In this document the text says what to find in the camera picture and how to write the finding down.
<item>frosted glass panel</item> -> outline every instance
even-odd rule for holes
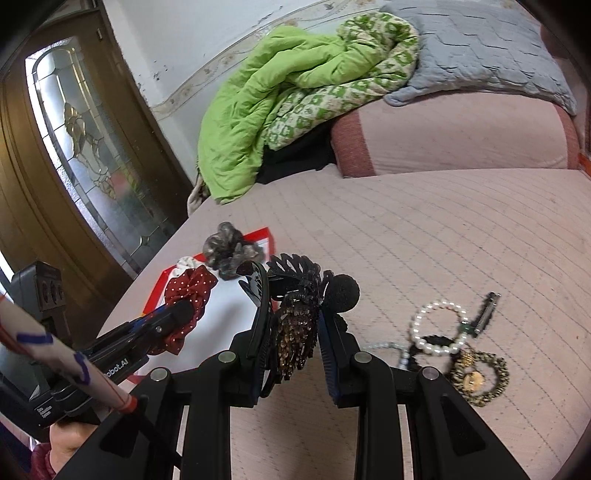
[[[174,233],[121,141],[75,37],[25,61],[33,112],[64,187],[100,241],[135,277]]]

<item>wooden door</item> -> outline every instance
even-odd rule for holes
[[[61,269],[89,341],[186,219],[189,180],[98,10],[33,35],[0,83],[0,127],[0,250],[14,270]]]

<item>blue ink marking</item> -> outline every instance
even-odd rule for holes
[[[136,332],[137,330],[139,330],[144,323],[151,320],[155,315],[159,314],[160,312],[163,312],[167,307],[168,307],[168,305],[166,305],[166,304],[161,305],[160,307],[155,309],[153,312],[150,312],[138,319],[132,320],[131,325],[130,325],[131,328],[129,330],[130,333],[133,333],[133,332]]]
[[[45,335],[35,335],[33,333],[17,333],[17,342],[32,345],[51,345],[53,335],[46,332]]]
[[[80,352],[76,352],[74,354],[74,360],[76,360],[78,365],[80,365],[80,367],[82,368],[82,374],[84,375],[84,378],[74,377],[74,382],[76,382],[78,384],[82,384],[82,385],[89,385],[90,384],[90,374],[88,373],[88,367],[84,363],[84,360],[85,360],[84,355],[82,355]]]

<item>green patterned quilt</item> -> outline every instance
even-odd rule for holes
[[[345,21],[337,35],[273,29],[218,90],[201,124],[198,165],[222,203],[254,184],[263,147],[278,150],[316,125],[404,86],[418,34],[376,12]]]

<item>human hand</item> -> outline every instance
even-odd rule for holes
[[[49,463],[54,472],[59,472],[72,458],[78,448],[96,430],[97,425],[79,421],[58,421],[49,427]]]

